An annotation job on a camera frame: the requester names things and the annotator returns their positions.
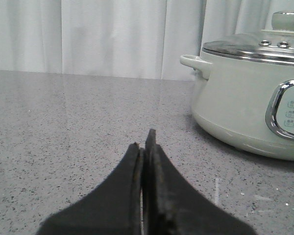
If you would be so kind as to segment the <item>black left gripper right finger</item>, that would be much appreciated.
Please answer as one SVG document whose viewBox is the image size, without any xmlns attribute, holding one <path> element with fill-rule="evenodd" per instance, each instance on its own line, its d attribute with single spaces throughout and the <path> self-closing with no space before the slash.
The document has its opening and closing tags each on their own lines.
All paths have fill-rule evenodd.
<svg viewBox="0 0 294 235">
<path fill-rule="evenodd" d="M 156 143 L 150 129 L 143 169 L 143 219 L 147 235 L 254 235 L 254 229 L 194 189 Z"/>
</svg>

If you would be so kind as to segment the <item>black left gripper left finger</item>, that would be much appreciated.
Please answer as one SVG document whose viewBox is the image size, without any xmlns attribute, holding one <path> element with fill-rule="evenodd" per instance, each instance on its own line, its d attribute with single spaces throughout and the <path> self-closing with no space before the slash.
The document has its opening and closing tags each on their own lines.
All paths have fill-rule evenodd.
<svg viewBox="0 0 294 235">
<path fill-rule="evenodd" d="M 110 175 L 78 202 L 53 214 L 39 235 L 141 234 L 141 180 L 144 150 L 130 144 Z"/>
</svg>

